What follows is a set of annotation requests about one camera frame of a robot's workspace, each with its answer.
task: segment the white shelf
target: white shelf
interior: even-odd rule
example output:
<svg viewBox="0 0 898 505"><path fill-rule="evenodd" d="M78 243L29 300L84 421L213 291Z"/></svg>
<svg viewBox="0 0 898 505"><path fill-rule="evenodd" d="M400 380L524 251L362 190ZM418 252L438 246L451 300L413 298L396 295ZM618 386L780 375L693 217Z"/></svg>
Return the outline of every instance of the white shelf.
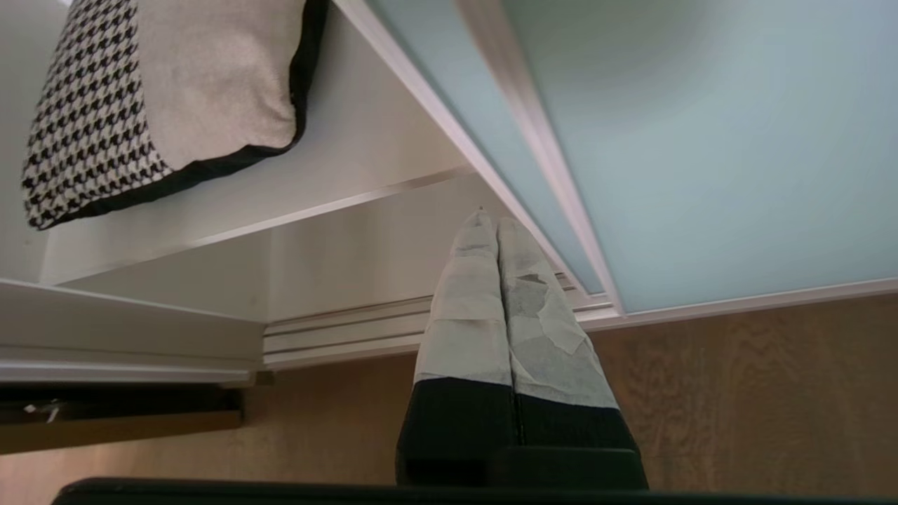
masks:
<svg viewBox="0 0 898 505"><path fill-rule="evenodd" d="M170 197L53 228L58 284L452 178L471 169L338 9L308 128L289 153Z"/></svg>
<svg viewBox="0 0 898 505"><path fill-rule="evenodd" d="M564 274L558 277L579 323L622 319L607 296L586 297ZM427 328L432 299L407 298L271 323L265 329L265 366L299 368L414 352Z"/></svg>
<svg viewBox="0 0 898 505"><path fill-rule="evenodd" d="M89 293L268 320L272 230L243 235L60 285Z"/></svg>

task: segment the white wall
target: white wall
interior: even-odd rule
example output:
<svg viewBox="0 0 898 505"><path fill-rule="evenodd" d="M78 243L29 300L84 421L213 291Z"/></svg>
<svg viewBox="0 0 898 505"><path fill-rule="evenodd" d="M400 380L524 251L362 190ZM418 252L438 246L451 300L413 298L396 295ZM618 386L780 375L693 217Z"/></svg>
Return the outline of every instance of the white wall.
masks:
<svg viewBox="0 0 898 505"><path fill-rule="evenodd" d="M47 234L30 229L20 177L35 105L66 20L57 0L0 2L0 277L36 280Z"/></svg>
<svg viewBox="0 0 898 505"><path fill-rule="evenodd" d="M64 284L252 321L268 316L271 233L264 230Z"/></svg>
<svg viewBox="0 0 898 505"><path fill-rule="evenodd" d="M510 215L472 174L275 228L270 320L433 295L479 206Z"/></svg>

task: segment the houndstooth cushion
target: houndstooth cushion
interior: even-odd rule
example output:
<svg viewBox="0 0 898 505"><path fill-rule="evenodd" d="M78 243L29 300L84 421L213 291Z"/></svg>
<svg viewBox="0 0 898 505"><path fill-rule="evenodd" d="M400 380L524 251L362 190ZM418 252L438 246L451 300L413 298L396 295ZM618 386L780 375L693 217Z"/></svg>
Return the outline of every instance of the houndstooth cushion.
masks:
<svg viewBox="0 0 898 505"><path fill-rule="evenodd" d="M29 224L105 214L285 152L304 131L326 9L76 0L31 127Z"/></svg>

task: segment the frosted glass panel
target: frosted glass panel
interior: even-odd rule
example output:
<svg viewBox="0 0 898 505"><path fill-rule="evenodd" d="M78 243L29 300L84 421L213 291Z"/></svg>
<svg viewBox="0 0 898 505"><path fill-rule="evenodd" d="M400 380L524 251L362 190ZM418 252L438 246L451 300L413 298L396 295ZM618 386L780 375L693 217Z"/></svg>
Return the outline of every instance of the frosted glass panel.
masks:
<svg viewBox="0 0 898 505"><path fill-rule="evenodd" d="M591 293L603 291L451 1L370 0L533 220Z"/></svg>
<svg viewBox="0 0 898 505"><path fill-rule="evenodd" d="M629 311L898 277L898 2L505 2Z"/></svg>

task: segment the wooden floor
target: wooden floor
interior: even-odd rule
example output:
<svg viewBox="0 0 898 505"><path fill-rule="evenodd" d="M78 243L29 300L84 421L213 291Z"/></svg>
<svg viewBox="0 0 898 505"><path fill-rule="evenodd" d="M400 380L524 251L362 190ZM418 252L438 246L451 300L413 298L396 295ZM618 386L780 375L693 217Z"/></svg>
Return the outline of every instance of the wooden floor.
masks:
<svg viewBox="0 0 898 505"><path fill-rule="evenodd" d="M599 332L658 490L898 496L898 296ZM240 430L0 456L0 503L94 475L393 481L413 356L281 374Z"/></svg>

